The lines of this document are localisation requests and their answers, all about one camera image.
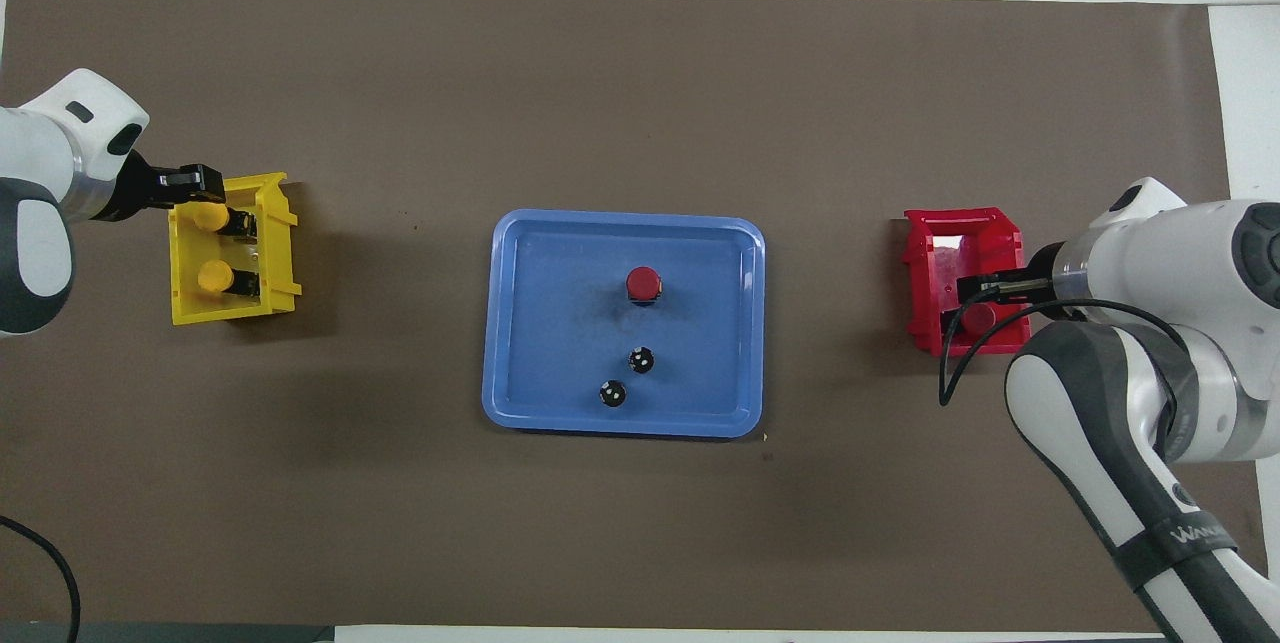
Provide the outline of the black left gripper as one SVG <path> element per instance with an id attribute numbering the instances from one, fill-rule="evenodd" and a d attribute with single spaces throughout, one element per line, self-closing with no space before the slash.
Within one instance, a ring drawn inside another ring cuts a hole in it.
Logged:
<path id="1" fill-rule="evenodd" d="M 165 202 L 161 188 L 165 188 Z M 183 204 L 224 204 L 220 172 L 204 164 L 151 167 L 138 151 L 125 155 L 110 197 L 110 222 L 124 222 L 145 209 Z"/>

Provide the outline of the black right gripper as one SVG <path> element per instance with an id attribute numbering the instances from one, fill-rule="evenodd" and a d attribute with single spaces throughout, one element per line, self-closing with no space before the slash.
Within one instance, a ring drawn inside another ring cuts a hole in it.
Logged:
<path id="1" fill-rule="evenodd" d="M 1060 298 L 1053 282 L 1057 256 L 1065 241 L 1046 245 L 1027 263 L 1024 269 L 1027 282 L 1034 286 L 1024 293 L 1011 289 L 1012 274 L 986 273 L 957 279 L 957 304 L 1016 305 L 1023 298 L 1027 305 L 1039 305 Z"/>

